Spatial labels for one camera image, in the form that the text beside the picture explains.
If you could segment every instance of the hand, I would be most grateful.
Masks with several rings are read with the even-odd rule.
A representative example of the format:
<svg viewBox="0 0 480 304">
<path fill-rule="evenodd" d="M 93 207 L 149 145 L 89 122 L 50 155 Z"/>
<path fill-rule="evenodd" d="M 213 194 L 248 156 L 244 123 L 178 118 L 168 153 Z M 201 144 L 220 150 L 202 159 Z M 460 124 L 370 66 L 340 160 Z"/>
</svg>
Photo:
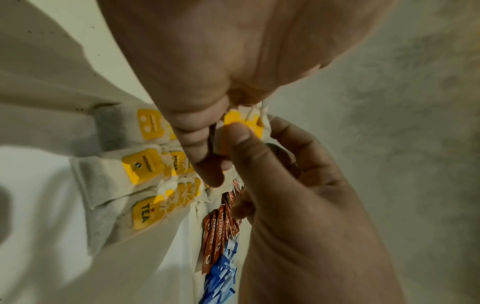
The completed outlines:
<svg viewBox="0 0 480 304">
<path fill-rule="evenodd" d="M 232 215 L 250 217 L 240 303 L 405 304 L 391 260 L 337 165 L 309 133 L 275 118 L 272 151 L 241 124 L 227 126 L 247 193 Z"/>
<path fill-rule="evenodd" d="M 209 126 L 359 43 L 394 0 L 98 0 L 138 79 L 210 185 Z"/>
</svg>

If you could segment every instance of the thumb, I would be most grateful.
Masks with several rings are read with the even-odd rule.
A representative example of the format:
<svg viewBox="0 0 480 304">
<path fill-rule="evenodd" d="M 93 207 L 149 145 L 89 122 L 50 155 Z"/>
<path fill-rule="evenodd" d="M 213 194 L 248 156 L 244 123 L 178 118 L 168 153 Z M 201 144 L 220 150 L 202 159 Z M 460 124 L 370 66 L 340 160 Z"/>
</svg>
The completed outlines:
<svg viewBox="0 0 480 304">
<path fill-rule="evenodd" d="M 305 193 L 305 187 L 247 126 L 240 123 L 227 125 L 225 134 L 230 159 L 258 211 L 277 213 L 279 207 L 291 205 Z"/>
</svg>

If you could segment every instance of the fingernail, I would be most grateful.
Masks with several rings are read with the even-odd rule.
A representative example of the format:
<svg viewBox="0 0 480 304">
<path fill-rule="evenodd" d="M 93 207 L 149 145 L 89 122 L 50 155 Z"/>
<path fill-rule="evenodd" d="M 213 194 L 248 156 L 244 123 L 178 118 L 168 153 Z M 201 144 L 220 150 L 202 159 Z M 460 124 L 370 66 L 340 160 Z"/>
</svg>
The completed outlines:
<svg viewBox="0 0 480 304">
<path fill-rule="evenodd" d="M 250 129 L 240 123 L 233 123 L 226 126 L 226 140 L 231 145 L 238 145 L 250 138 Z"/>
</svg>

